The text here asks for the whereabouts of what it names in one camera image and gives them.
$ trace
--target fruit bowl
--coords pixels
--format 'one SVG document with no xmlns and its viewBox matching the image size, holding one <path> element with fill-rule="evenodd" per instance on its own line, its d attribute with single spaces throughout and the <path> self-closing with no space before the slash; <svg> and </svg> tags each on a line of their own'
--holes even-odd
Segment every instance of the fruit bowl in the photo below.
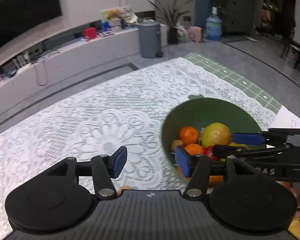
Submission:
<svg viewBox="0 0 300 240">
<path fill-rule="evenodd" d="M 162 126 L 161 142 L 170 163 L 175 164 L 171 144 L 178 139 L 180 129 L 192 126 L 200 132 L 202 128 L 214 122 L 225 124 L 231 134 L 261 131 L 257 122 L 245 110 L 230 102 L 216 98 L 191 99 L 175 107 Z"/>
</svg>

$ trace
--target television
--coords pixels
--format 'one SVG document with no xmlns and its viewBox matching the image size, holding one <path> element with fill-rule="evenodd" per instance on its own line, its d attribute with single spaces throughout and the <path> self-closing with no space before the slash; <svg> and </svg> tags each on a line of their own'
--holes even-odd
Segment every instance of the television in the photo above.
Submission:
<svg viewBox="0 0 300 240">
<path fill-rule="evenodd" d="M 58 16 L 59 0 L 0 0 L 0 47 Z"/>
</svg>

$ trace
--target yellow fruit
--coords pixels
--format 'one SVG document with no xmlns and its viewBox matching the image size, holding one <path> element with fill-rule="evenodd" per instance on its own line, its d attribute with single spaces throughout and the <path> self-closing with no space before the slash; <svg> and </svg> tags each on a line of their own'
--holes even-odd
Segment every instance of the yellow fruit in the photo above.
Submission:
<svg viewBox="0 0 300 240">
<path fill-rule="evenodd" d="M 250 150 L 250 149 L 249 149 L 249 147 L 248 147 L 248 145 L 246 145 L 246 144 L 240 144 L 240 143 L 229 143 L 229 145 L 228 145 L 228 146 L 244 147 L 244 148 L 246 148 L 247 150 Z"/>
<path fill-rule="evenodd" d="M 171 152 L 174 152 L 177 146 L 184 146 L 185 144 L 181 140 L 174 140 L 171 145 Z"/>
<path fill-rule="evenodd" d="M 215 122 L 209 124 L 201 136 L 203 148 L 214 146 L 216 144 L 228 145 L 231 139 L 230 129 L 223 123 Z"/>
</svg>

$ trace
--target hand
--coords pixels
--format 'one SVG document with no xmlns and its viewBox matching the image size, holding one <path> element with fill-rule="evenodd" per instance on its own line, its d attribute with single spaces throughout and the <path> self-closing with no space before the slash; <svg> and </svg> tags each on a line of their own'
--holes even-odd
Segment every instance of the hand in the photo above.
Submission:
<svg viewBox="0 0 300 240">
<path fill-rule="evenodd" d="M 293 185 L 291 182 L 285 182 L 283 184 L 283 186 L 285 188 L 287 188 L 288 190 L 290 190 L 290 192 L 296 197 L 296 199 L 298 200 L 298 208 L 300 208 L 300 196 L 298 197 L 297 195 L 297 192 L 295 191 L 295 189 L 293 188 Z M 299 218 L 300 217 L 300 211 L 297 211 L 297 213 L 295 214 L 295 217 L 296 218 Z"/>
</svg>

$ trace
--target gray trash can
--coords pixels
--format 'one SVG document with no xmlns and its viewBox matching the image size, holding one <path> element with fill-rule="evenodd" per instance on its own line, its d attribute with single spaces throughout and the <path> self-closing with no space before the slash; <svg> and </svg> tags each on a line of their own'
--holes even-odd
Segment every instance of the gray trash can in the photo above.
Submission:
<svg viewBox="0 0 300 240">
<path fill-rule="evenodd" d="M 139 23 L 139 43 L 142 57 L 155 58 L 161 52 L 161 32 L 159 22 Z"/>
</svg>

